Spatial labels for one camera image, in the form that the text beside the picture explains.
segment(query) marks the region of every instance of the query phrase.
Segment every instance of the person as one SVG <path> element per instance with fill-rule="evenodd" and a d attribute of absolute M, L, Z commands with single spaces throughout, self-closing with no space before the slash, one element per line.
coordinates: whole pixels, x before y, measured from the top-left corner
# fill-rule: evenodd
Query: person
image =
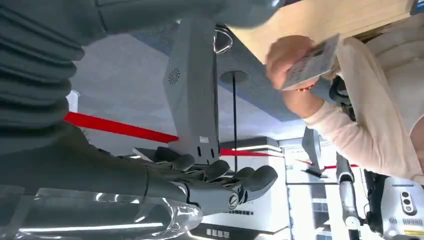
<path fill-rule="evenodd" d="M 366 45 L 342 40 L 336 50 L 356 122 L 314 95 L 313 78 L 282 91 L 286 106 L 350 161 L 370 171 L 424 184 L 424 28 L 382 34 Z M 313 41 L 301 35 L 275 42 L 267 76 L 282 89 L 287 72 Z"/>

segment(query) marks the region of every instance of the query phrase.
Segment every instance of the human hand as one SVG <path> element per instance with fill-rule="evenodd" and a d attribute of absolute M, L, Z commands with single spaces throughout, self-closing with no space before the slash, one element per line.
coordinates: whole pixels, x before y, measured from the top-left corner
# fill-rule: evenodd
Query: human hand
<path fill-rule="evenodd" d="M 285 36 L 277 40 L 266 56 L 266 75 L 275 89 L 281 90 L 286 82 L 289 69 L 314 47 L 314 41 L 307 36 Z M 284 91 L 303 89 L 311 86 L 318 77 L 283 89 Z"/>

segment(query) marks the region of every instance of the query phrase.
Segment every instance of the glass surface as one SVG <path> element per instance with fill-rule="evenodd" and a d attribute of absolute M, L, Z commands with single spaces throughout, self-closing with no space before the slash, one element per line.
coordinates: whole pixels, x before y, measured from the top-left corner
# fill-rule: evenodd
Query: glass surface
<path fill-rule="evenodd" d="M 0 239 L 162 240 L 203 219 L 198 207 L 164 197 L 51 188 L 22 193 L 0 194 Z"/>

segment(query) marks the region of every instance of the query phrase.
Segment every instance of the red line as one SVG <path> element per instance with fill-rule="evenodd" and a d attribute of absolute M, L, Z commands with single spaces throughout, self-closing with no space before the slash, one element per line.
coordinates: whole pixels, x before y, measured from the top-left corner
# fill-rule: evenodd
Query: red line
<path fill-rule="evenodd" d="M 359 168 L 359 166 L 358 165 L 356 165 L 356 164 L 351 164 L 350 165 L 350 167 L 351 168 Z M 330 165 L 330 166 L 325 166 L 324 167 L 324 170 L 327 170 L 327 169 L 335 169 L 336 168 L 336 165 Z"/>
<path fill-rule="evenodd" d="M 177 136 L 169 135 L 166 133 L 149 130 L 146 128 L 133 126 L 117 121 L 111 121 L 96 116 L 85 115 L 82 113 L 69 112 L 65 117 L 65 121 L 74 124 L 78 127 L 105 131 L 114 134 L 121 134 L 140 139 L 151 140 L 160 143 L 170 143 L 178 140 Z M 251 151 L 235 151 L 229 148 L 222 148 L 220 150 L 222 156 L 256 156 L 256 157 L 269 157 L 271 155 L 261 152 Z"/>

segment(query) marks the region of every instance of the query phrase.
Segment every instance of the wooden panel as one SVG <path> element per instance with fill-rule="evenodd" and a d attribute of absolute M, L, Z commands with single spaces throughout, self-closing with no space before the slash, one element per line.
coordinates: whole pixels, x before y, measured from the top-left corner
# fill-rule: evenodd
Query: wooden panel
<path fill-rule="evenodd" d="M 262 62 L 269 46 L 289 35 L 316 42 L 336 33 L 350 37 L 409 16 L 413 0 L 302 0 L 281 8 L 264 25 L 232 32 Z"/>

